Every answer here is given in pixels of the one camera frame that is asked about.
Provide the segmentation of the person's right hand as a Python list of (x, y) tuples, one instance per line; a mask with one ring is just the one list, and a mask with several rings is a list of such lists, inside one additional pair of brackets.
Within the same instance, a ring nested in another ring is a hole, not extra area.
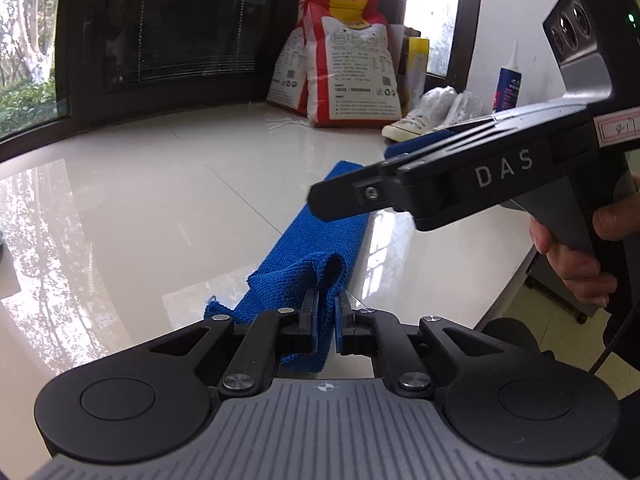
[[(639, 234), (639, 175), (632, 174), (632, 178), (634, 194), (593, 214), (594, 232), (602, 240), (626, 240)], [(596, 258), (560, 244), (535, 218), (530, 219), (529, 235), (537, 252), (547, 257), (552, 270), (580, 302), (601, 308), (608, 305), (617, 280), (601, 270)]]

